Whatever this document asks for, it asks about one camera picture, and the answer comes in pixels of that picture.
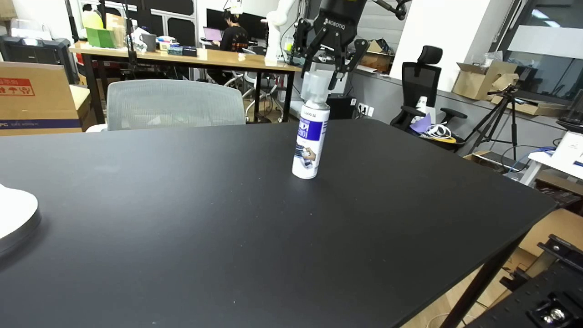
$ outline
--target black table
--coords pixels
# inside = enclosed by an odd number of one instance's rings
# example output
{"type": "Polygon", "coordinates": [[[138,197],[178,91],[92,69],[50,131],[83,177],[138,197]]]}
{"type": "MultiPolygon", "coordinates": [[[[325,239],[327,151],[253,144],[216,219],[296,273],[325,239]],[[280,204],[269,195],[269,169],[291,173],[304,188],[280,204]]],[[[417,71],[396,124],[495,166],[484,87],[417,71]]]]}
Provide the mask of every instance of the black table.
{"type": "Polygon", "coordinates": [[[333,124],[314,180],[293,144],[294,124],[1,138],[1,184],[41,213],[1,259],[1,326],[395,326],[553,208],[376,122],[333,124]]]}

